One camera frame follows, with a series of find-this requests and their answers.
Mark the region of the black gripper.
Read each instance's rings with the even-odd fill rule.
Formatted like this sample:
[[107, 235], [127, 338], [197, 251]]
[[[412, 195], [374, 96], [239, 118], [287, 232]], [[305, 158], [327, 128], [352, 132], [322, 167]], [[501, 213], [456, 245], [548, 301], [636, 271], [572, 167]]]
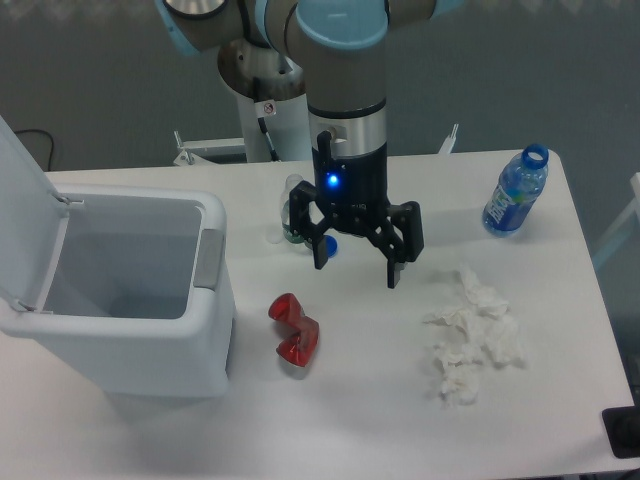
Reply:
[[299, 182], [289, 194], [289, 218], [294, 235], [311, 244], [314, 267], [328, 262], [325, 232], [366, 238], [386, 258], [387, 287], [394, 289], [406, 263], [424, 248], [420, 205], [390, 203], [384, 146], [364, 155], [336, 157], [332, 135], [323, 131], [313, 149], [315, 181]]

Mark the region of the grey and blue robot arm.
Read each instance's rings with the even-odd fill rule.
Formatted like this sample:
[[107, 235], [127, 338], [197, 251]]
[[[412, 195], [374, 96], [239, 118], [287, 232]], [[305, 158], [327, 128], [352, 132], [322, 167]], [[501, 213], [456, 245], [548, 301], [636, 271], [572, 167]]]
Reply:
[[399, 27], [445, 14], [451, 1], [160, 1], [180, 49], [200, 53], [243, 41], [274, 53], [286, 69], [246, 69], [259, 98], [274, 99], [286, 79], [302, 82], [315, 179], [289, 196], [291, 231], [328, 259], [326, 232], [364, 237], [386, 257], [387, 283], [424, 246], [418, 203], [387, 195], [385, 40]]

